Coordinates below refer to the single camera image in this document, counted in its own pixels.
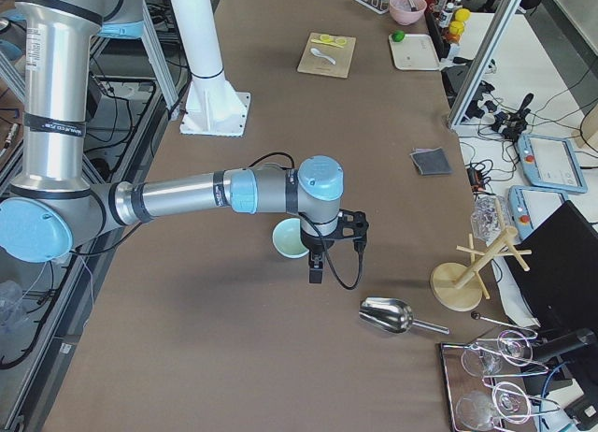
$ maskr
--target white column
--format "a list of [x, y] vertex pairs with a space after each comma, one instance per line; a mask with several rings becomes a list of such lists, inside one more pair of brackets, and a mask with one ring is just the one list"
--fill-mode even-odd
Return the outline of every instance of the white column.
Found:
[[192, 71], [181, 133], [242, 136], [250, 96], [227, 81], [210, 0], [171, 0]]

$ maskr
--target scoop handle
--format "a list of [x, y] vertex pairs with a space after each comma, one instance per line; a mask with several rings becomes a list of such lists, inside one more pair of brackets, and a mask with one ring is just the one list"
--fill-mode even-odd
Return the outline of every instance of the scoop handle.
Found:
[[423, 322], [422, 320], [413, 320], [412, 326], [422, 327], [423, 329], [429, 329], [440, 334], [450, 334], [450, 329], [445, 326], [439, 326], [438, 324]]

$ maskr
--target green lime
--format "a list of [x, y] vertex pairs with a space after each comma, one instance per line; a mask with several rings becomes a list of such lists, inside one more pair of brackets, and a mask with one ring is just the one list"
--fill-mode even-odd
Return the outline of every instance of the green lime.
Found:
[[403, 30], [397, 30], [392, 34], [392, 40], [394, 42], [401, 42], [405, 38], [405, 32]]

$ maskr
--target white tray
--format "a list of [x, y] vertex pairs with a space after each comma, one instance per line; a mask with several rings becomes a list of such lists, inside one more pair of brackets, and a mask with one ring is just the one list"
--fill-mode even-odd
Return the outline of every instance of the white tray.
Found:
[[432, 39], [428, 35], [407, 34], [401, 42], [389, 35], [392, 60], [399, 70], [438, 70], [440, 63]]

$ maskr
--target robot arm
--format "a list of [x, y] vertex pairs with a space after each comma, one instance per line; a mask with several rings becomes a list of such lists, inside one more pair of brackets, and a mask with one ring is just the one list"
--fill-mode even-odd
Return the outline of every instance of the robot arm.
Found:
[[361, 259], [367, 221], [360, 212], [340, 209], [342, 168], [325, 156], [306, 160], [298, 170], [265, 165], [90, 186], [82, 178], [90, 40], [96, 34], [139, 37], [141, 0], [16, 4], [27, 17], [26, 101], [22, 172], [10, 185], [16, 196], [0, 204], [0, 246], [8, 253], [45, 262], [128, 224], [229, 206], [300, 215], [310, 281], [321, 281], [323, 256], [336, 240], [353, 239]]

